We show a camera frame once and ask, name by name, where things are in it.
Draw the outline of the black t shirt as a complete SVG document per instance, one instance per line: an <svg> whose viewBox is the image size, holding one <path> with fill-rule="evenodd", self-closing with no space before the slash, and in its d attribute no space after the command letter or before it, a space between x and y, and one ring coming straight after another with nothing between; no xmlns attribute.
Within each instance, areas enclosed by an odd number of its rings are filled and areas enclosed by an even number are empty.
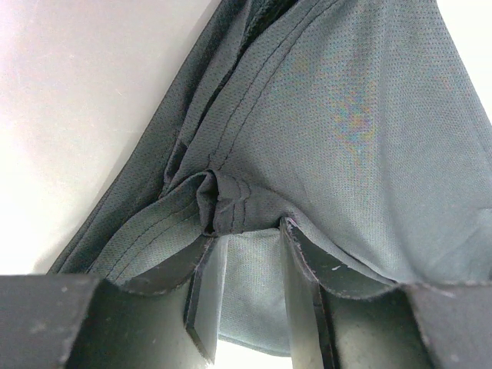
<svg viewBox="0 0 492 369"><path fill-rule="evenodd" d="M375 293L491 279L491 125L434 1L223 1L52 266L116 284L204 234L219 335L287 356L280 223Z"/></svg>

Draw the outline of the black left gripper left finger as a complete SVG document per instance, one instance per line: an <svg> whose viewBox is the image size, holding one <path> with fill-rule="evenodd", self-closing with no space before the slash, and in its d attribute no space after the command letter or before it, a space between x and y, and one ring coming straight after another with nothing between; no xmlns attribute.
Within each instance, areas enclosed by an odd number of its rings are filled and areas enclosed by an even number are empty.
<svg viewBox="0 0 492 369"><path fill-rule="evenodd" d="M3 368L206 368L214 361L218 296L200 295L218 270L201 236L116 285L96 274L1 279Z"/></svg>

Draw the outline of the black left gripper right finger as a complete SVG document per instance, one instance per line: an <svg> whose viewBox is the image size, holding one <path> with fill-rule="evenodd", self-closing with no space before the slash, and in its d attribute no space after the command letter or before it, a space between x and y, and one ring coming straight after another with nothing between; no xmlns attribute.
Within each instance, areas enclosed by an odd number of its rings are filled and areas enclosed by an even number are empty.
<svg viewBox="0 0 492 369"><path fill-rule="evenodd" d="M489 368L491 285L369 278L280 223L296 368Z"/></svg>

